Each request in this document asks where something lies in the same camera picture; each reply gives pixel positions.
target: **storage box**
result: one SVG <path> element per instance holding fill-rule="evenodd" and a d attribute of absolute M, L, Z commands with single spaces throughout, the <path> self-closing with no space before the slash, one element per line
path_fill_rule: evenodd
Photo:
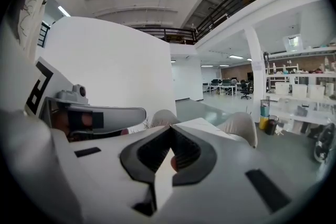
<path fill-rule="evenodd" d="M 307 97 L 307 85 L 292 84 L 292 96 L 297 98 Z"/>
<path fill-rule="evenodd" d="M 308 98 L 323 100 L 325 87 L 321 85 L 308 85 Z"/>
<path fill-rule="evenodd" d="M 276 82 L 275 83 L 275 93 L 288 95 L 289 94 L 289 83 L 287 82 Z"/>

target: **wooden wall panel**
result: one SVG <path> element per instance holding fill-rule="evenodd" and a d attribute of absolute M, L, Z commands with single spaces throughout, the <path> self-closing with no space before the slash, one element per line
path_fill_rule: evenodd
<path fill-rule="evenodd" d="M 270 61 L 270 68 L 273 67 L 273 62 L 276 67 L 281 67 L 282 65 L 287 65 L 287 61 L 292 61 L 292 66 L 299 64 L 300 69 L 306 71 L 317 69 L 321 63 L 324 63 L 325 56 L 310 56 L 310 57 L 301 57 L 301 58 L 290 58 L 285 60 L 276 60 Z M 333 56 L 328 56 L 329 63 L 335 61 Z M 229 67 L 222 68 L 222 78 L 234 78 L 237 77 L 238 80 L 245 79 L 247 80 L 247 73 L 252 72 L 251 64 L 238 66 L 238 67 Z"/>

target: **yellow bucket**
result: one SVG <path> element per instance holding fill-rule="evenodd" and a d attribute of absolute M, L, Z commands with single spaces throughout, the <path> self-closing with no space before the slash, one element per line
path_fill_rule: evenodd
<path fill-rule="evenodd" d="M 268 118 L 260 116 L 259 129 L 264 130 L 267 127 Z"/>

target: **white pillar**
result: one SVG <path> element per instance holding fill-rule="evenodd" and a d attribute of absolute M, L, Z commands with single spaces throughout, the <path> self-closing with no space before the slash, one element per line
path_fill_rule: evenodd
<path fill-rule="evenodd" d="M 264 91 L 266 89 L 265 62 L 255 29 L 249 26 L 244 30 L 248 47 L 250 49 L 254 78 L 253 107 L 251 116 L 254 122 L 259 122 L 260 101 L 264 98 Z"/>

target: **ceiling light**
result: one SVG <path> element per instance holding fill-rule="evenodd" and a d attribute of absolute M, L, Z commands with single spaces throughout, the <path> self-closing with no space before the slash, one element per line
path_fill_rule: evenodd
<path fill-rule="evenodd" d="M 229 58 L 242 59 L 240 56 L 230 55 Z"/>
<path fill-rule="evenodd" d="M 70 17 L 70 14 L 65 11 L 61 6 L 58 6 L 58 9 L 67 17 Z"/>

